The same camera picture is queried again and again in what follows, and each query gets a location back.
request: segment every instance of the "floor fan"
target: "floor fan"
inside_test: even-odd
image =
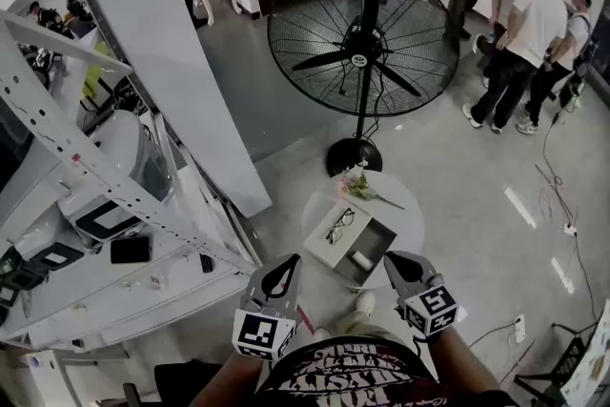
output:
[[[358,117],[354,137],[335,143],[333,176],[363,159],[381,171],[370,136],[380,117],[418,109],[452,80],[459,48],[446,36],[439,0],[277,0],[268,38],[275,62],[314,101]],[[364,130],[366,117],[375,123]]]

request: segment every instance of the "round white table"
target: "round white table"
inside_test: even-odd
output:
[[[338,183],[343,175],[330,178],[319,187],[305,205],[301,216],[301,232],[304,239],[315,230],[324,217],[331,211],[336,202],[343,198]],[[374,219],[396,233],[388,251],[407,251],[419,254],[423,247],[424,221],[421,209],[413,194],[393,176],[387,173],[366,172],[369,186],[382,197],[395,202],[399,209],[382,200],[361,200],[349,197],[351,202],[370,214]],[[383,260],[377,263],[375,269],[362,288],[374,289],[390,284]]]

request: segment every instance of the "black graphic t-shirt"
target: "black graphic t-shirt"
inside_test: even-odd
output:
[[[456,397],[406,346],[344,336],[287,355],[255,396],[256,405],[364,407],[517,404],[503,392]]]

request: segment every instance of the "fan blade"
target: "fan blade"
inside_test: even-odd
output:
[[[375,62],[375,66],[379,71],[381,71],[385,76],[387,76],[390,80],[396,83],[399,87],[414,95],[415,97],[421,97],[421,93],[413,87],[413,85],[409,84],[404,78],[402,78],[398,73],[396,73],[391,68],[386,67],[382,63],[378,61]]]
[[[346,50],[325,52],[318,56],[301,61],[300,63],[293,66],[294,71],[306,70],[308,68],[323,67],[324,65],[331,65],[332,63],[338,63],[339,61],[349,60],[350,54]]]

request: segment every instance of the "fan base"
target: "fan base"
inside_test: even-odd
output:
[[[326,154],[326,171],[330,176],[345,172],[365,159],[366,169],[381,172],[383,159],[375,145],[368,141],[357,140],[354,137],[341,139],[331,146]]]

